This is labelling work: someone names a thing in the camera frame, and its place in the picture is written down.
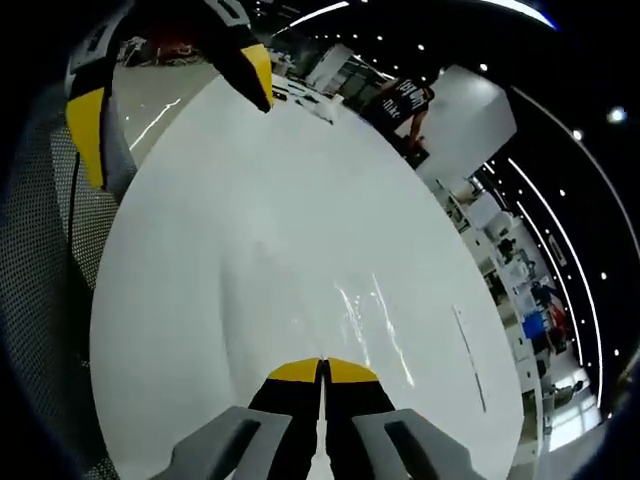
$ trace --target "white cabinet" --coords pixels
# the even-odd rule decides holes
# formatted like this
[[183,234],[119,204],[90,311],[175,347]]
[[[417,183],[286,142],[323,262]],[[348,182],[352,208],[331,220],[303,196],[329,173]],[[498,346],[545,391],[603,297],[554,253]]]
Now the white cabinet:
[[524,336],[524,331],[520,325],[513,325],[505,329],[513,358],[516,362],[524,360],[528,356],[533,356],[533,347],[531,341]]
[[536,383],[540,382],[535,357],[527,357],[524,360],[516,362],[516,370],[518,371],[518,378],[520,379],[521,391],[524,393],[534,390]]
[[518,445],[516,454],[513,457],[514,465],[524,465],[533,463],[538,458],[538,440],[531,439]]
[[491,254],[494,249],[483,232],[478,231],[475,228],[467,228],[460,234],[460,236],[464,240],[465,245],[471,252],[471,255],[477,265],[480,265],[487,259],[491,258]]
[[467,208],[467,216],[471,225],[481,230],[502,211],[496,199],[489,192],[483,192],[475,202]]

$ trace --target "white table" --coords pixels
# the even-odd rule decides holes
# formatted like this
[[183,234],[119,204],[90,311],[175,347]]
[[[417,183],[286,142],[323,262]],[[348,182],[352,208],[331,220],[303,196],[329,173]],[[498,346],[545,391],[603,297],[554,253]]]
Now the white table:
[[[506,477],[518,376],[433,195],[350,111],[334,126],[293,102],[264,115],[215,79],[144,161],[100,264],[91,373],[121,478],[159,472],[271,370],[318,355],[369,365],[396,407]],[[309,478],[327,478],[322,444],[316,457]]]

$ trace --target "white wall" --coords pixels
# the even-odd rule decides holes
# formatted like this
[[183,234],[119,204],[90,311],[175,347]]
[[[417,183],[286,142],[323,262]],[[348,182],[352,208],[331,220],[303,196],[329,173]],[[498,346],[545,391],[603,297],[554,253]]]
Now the white wall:
[[[434,84],[436,96],[422,125],[430,157],[417,169],[433,188],[469,177],[516,132],[504,90],[459,66],[449,68]],[[399,129],[409,132],[410,122]]]
[[342,66],[353,55],[353,50],[342,44],[331,47],[307,76],[307,83],[322,92],[336,76]]

